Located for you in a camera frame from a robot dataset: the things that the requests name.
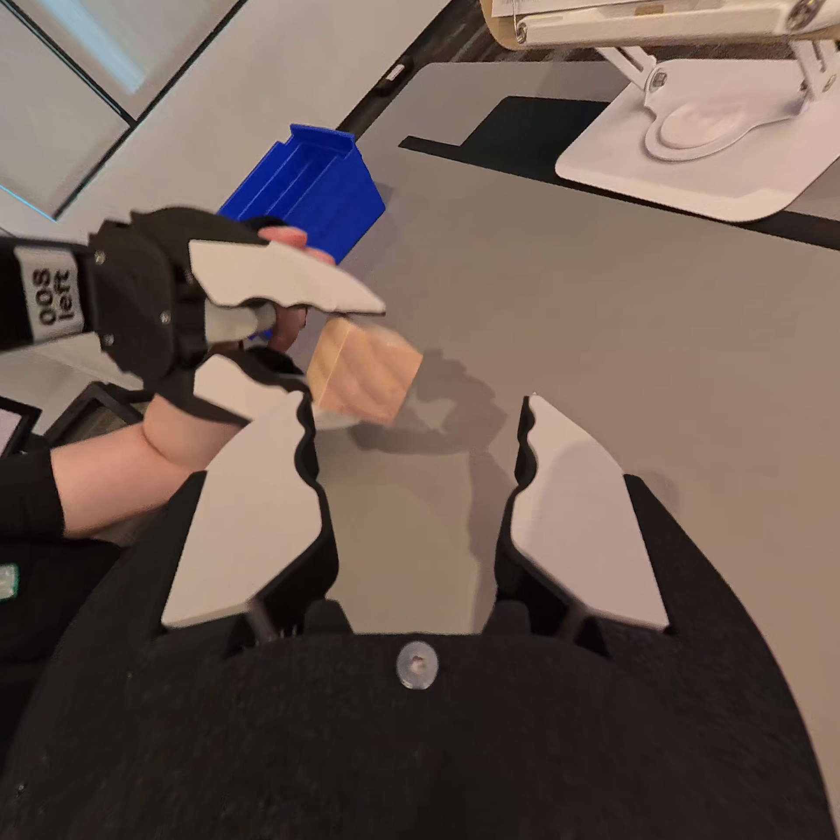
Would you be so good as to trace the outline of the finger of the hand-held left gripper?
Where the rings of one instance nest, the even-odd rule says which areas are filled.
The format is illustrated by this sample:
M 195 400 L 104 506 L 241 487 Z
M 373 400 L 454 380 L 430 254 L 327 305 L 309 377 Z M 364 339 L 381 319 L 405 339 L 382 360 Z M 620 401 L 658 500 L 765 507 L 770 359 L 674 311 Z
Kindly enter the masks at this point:
M 302 373 L 273 371 L 252 354 L 214 354 L 194 372 L 193 394 L 248 422 L 308 393 Z
M 220 308 L 252 301 L 325 313 L 384 314 L 385 302 L 338 266 L 277 242 L 264 245 L 209 240 L 189 243 L 191 272 Z

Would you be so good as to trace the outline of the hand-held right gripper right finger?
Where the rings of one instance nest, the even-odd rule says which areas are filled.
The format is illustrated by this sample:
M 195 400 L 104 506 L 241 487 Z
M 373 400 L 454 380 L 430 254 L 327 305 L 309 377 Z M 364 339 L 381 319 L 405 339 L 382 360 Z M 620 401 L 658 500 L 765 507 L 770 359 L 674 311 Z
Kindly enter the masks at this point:
M 514 471 L 497 537 L 497 600 L 524 604 L 540 635 L 574 637 L 592 619 L 664 632 L 669 616 L 614 457 L 531 394 Z

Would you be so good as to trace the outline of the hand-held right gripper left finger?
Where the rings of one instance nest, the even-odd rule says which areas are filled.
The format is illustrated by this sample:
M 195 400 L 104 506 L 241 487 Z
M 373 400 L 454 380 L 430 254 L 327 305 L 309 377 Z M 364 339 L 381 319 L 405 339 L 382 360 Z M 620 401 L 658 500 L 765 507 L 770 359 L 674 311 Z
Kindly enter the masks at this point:
M 258 640 L 293 634 L 338 573 L 318 484 L 311 399 L 282 396 L 213 458 L 161 615 L 170 631 L 244 616 Z

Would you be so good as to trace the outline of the blue plastic bin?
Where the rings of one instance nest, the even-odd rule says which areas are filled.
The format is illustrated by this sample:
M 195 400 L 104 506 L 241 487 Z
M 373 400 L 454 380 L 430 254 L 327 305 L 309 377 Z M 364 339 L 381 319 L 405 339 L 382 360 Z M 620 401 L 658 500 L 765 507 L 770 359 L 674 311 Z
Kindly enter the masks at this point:
M 302 124 L 276 142 L 219 208 L 256 225 L 278 219 L 339 264 L 385 212 L 353 134 Z

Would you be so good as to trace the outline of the light wooden cube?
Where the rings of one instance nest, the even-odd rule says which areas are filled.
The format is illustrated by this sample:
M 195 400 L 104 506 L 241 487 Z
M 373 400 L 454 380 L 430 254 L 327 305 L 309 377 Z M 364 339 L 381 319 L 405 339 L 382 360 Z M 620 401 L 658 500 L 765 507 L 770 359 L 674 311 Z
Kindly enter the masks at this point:
M 317 428 L 393 425 L 423 359 L 422 353 L 390 329 L 330 318 L 307 371 Z

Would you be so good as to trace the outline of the person's left forearm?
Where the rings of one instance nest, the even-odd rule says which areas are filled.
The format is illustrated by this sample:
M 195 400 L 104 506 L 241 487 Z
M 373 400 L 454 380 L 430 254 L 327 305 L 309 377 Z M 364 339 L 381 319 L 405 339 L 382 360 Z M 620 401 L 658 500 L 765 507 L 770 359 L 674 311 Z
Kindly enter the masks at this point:
M 242 429 L 195 417 L 156 395 L 141 423 L 53 449 L 63 535 L 86 538 L 160 509 Z

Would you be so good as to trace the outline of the person's left hand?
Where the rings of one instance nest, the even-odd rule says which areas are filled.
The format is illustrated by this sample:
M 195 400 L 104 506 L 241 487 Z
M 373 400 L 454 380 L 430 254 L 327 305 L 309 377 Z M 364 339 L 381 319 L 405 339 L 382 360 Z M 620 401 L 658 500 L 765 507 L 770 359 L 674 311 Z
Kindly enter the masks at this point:
M 317 261 L 334 266 L 335 261 L 326 252 L 308 245 L 308 235 L 295 227 L 263 227 L 258 231 L 263 239 L 298 249 Z M 283 308 L 276 306 L 276 321 L 267 347 L 279 353 L 287 353 L 305 328 L 308 320 L 308 307 Z

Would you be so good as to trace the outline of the black framed task sign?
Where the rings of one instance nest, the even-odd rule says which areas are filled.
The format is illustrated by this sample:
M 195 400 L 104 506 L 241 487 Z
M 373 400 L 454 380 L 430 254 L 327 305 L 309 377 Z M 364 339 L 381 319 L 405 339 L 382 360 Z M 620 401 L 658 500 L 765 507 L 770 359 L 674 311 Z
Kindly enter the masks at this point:
M 25 452 L 42 411 L 1 396 L 1 458 Z

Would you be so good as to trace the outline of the large window with blinds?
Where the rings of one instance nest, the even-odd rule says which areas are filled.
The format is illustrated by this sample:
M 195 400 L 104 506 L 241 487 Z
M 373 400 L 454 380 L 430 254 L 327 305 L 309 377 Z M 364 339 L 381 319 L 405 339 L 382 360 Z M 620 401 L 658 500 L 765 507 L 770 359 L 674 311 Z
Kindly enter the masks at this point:
M 2 194 L 55 222 L 239 1 L 2 1 Z

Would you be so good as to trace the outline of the black zip jacket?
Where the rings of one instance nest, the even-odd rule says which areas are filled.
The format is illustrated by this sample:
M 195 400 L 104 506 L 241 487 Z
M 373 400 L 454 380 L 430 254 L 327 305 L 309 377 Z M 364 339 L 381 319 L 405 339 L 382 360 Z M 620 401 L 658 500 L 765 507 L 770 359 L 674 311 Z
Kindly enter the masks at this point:
M 1 731 L 9 743 L 67 627 L 123 553 L 115 543 L 68 539 L 42 450 L 2 459 Z

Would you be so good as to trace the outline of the instruction board on stand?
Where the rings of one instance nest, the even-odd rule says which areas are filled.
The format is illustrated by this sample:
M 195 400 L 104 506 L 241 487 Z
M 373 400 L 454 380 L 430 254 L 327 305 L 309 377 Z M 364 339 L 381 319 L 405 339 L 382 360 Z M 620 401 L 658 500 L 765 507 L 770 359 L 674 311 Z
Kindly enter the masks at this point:
M 838 1 L 494 1 L 498 44 L 593 48 L 628 81 L 556 175 L 727 223 L 838 160 Z

